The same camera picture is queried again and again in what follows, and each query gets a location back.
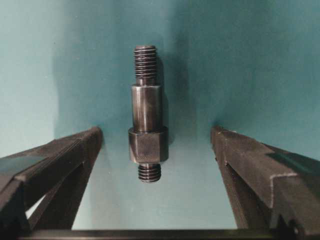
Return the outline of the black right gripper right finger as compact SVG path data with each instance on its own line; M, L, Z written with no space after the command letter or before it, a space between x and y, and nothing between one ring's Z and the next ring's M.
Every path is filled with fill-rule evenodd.
M214 126L211 144L240 229L320 237L320 163Z

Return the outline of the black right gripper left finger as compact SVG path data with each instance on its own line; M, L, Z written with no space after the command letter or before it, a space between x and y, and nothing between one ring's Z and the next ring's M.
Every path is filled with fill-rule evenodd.
M103 142L92 127L0 159L0 238L70 230Z

